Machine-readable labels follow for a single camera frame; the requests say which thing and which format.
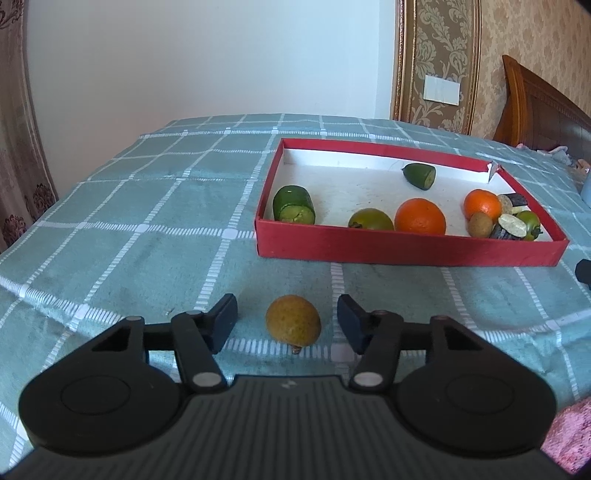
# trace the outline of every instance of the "pink towel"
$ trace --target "pink towel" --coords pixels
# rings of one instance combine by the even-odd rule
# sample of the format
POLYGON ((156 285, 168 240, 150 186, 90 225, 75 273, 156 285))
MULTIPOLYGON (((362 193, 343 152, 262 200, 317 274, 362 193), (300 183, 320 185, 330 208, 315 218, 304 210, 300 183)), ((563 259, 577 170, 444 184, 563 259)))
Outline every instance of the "pink towel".
POLYGON ((591 397, 556 415, 542 450, 570 473, 591 459, 591 397))

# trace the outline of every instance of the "red box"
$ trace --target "red box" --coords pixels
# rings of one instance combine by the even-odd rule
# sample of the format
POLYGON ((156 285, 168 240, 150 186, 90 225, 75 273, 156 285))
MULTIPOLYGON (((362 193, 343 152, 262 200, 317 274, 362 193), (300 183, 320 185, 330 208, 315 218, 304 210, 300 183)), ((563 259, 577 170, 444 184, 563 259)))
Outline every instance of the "red box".
POLYGON ((564 232, 511 175, 500 167, 495 172, 494 168, 489 161, 417 148, 282 139, 256 211, 256 249, 262 257, 326 262, 438 267, 556 266, 569 243, 564 232), (427 192, 404 180, 401 166, 409 161, 438 166, 436 181, 427 192), (316 225, 272 219, 270 204, 277 189, 285 184, 308 189, 317 213, 316 225), (472 187, 497 194, 521 193, 540 218, 545 233, 534 242, 467 236, 461 202, 472 187), (437 197, 439 201, 435 203, 445 214, 451 234, 346 227, 349 217, 358 209, 373 206, 393 218, 400 203, 412 197, 437 197))

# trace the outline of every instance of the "mandarin orange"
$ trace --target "mandarin orange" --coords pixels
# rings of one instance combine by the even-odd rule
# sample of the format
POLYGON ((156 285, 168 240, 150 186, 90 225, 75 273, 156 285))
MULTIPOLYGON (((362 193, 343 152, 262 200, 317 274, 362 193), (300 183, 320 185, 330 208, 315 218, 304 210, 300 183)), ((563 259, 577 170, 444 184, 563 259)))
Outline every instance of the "mandarin orange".
POLYGON ((443 212, 429 200, 416 198, 404 202, 394 216, 397 232, 445 235, 447 224, 443 212))
POLYGON ((472 190, 464 199, 464 215, 467 220, 470 220, 476 212, 485 213, 493 222, 496 222, 503 213, 503 205, 492 192, 482 189, 472 190))

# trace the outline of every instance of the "light switch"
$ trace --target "light switch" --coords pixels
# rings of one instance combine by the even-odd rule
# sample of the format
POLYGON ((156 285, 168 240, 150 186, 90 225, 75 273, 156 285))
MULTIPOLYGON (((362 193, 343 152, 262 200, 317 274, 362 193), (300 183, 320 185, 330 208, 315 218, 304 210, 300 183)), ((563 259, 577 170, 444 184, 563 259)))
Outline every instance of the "light switch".
POLYGON ((460 104, 460 84, 451 80, 425 75, 423 98, 432 102, 460 104))

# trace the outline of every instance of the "white wall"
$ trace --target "white wall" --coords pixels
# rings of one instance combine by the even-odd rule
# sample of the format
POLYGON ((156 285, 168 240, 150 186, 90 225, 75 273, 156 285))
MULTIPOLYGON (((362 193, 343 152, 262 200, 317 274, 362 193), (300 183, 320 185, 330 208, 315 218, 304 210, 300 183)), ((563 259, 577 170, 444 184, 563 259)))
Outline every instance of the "white wall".
POLYGON ((31 93, 61 196, 139 134, 178 118, 389 115, 394 0, 28 0, 27 8, 31 93))

